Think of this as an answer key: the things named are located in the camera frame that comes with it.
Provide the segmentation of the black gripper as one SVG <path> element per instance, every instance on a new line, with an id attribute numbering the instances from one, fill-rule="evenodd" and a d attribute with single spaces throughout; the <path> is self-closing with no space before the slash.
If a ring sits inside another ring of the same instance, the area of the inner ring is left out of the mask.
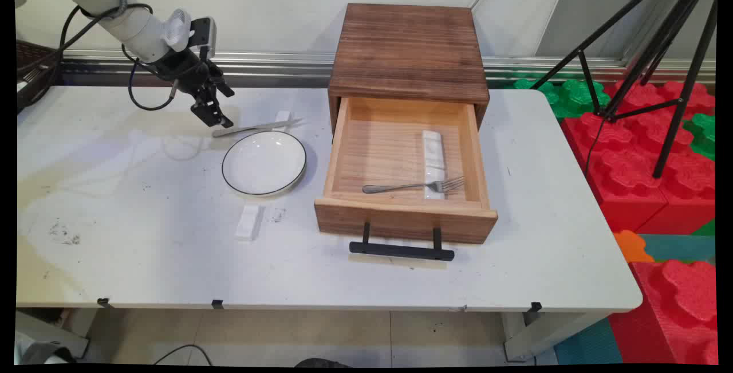
<path id="1" fill-rule="evenodd" d="M 173 98 L 179 88 L 184 93 L 194 96 L 195 102 L 191 105 L 191 112 L 196 115 L 207 127 L 220 125 L 223 128 L 233 127 L 228 117 L 225 117 L 216 91 L 206 91 L 213 88 L 220 91 L 224 96 L 230 98 L 235 91 L 227 85 L 223 71 L 212 62 L 214 49 L 200 48 L 199 54 L 191 49 L 184 49 L 181 52 L 168 51 L 163 58 L 151 63 L 157 78 L 172 83 L 172 89 L 168 96 Z"/>

